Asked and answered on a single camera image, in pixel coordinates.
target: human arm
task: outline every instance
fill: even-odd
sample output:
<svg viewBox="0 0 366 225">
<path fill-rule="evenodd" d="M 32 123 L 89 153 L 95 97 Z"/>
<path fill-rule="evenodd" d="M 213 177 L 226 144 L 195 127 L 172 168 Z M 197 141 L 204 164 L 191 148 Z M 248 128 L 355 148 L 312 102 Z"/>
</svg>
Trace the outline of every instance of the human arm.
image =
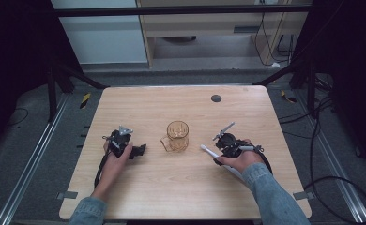
<svg viewBox="0 0 366 225">
<path fill-rule="evenodd" d="M 107 146 L 108 141 L 104 144 L 104 150 L 106 152 Z M 103 223 L 109 194 L 113 189 L 118 176 L 122 173 L 131 151 L 132 143 L 125 147 L 121 157 L 116 157 L 113 153 L 108 154 L 98 185 L 95 187 L 90 197 L 86 197 L 79 202 L 69 220 L 69 224 Z"/>
<path fill-rule="evenodd" d="M 217 157 L 222 164 L 237 169 L 252 191 L 263 224 L 310 224 L 297 202 L 286 192 L 253 151 L 237 158 Z"/>
</svg>

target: table top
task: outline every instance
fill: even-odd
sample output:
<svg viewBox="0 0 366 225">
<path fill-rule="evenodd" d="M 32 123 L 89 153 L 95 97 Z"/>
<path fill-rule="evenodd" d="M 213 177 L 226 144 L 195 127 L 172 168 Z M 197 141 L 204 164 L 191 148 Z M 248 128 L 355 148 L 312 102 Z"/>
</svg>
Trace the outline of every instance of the table top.
<svg viewBox="0 0 366 225">
<path fill-rule="evenodd" d="M 213 95 L 220 102 L 211 100 Z M 161 143 L 173 121 L 189 126 L 189 146 L 167 152 Z M 135 146 L 146 143 L 143 156 L 129 160 L 118 178 L 106 218 L 114 219 L 256 219 L 259 210 L 244 183 L 215 164 L 204 144 L 221 154 L 212 141 L 223 128 L 238 139 L 262 145 L 282 187 L 293 194 L 303 191 L 280 124 L 264 86 L 147 86 L 104 90 L 68 191 L 61 218 L 69 218 L 78 202 L 93 191 L 104 151 L 102 136 L 120 125 L 133 129 Z M 306 216 L 307 200 L 297 201 Z"/>
</svg>

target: black horizontal bar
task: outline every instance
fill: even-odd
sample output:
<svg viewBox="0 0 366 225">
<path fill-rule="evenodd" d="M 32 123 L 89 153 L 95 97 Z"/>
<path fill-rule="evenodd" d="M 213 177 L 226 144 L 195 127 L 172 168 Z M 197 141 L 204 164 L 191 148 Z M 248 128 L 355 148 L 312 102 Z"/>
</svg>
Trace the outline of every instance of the black horizontal bar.
<svg viewBox="0 0 366 225">
<path fill-rule="evenodd" d="M 165 14 L 212 14 L 212 13 L 263 13 L 263 12 L 305 12 L 315 7 L 301 5 L 242 5 L 242 6 L 189 6 L 189 7 L 107 7 L 74 8 L 36 11 L 35 14 L 55 15 L 57 17 L 92 16 L 129 16 L 129 15 L 165 15 Z"/>
</svg>

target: wall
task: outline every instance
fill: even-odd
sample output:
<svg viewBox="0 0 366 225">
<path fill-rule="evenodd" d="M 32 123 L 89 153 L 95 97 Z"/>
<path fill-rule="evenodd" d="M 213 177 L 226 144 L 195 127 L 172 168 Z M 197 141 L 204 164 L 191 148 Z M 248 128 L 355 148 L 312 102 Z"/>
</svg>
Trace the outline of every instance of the wall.
<svg viewBox="0 0 366 225">
<path fill-rule="evenodd" d="M 134 0 L 52 0 L 54 8 L 132 8 Z M 81 65 L 147 63 L 138 16 L 60 18 Z"/>
</svg>

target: sleeve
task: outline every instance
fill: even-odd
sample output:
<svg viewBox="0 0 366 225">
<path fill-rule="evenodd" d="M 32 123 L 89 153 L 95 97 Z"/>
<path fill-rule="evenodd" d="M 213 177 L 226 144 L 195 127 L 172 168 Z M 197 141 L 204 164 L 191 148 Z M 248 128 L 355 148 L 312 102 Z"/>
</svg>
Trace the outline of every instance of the sleeve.
<svg viewBox="0 0 366 225">
<path fill-rule="evenodd" d="M 100 199 L 86 197 L 82 199 L 69 219 L 69 224 L 103 224 L 107 205 Z"/>
<path fill-rule="evenodd" d="M 310 224 L 303 211 L 274 179 L 264 163 L 255 163 L 243 173 L 256 200 L 263 224 Z"/>
</svg>

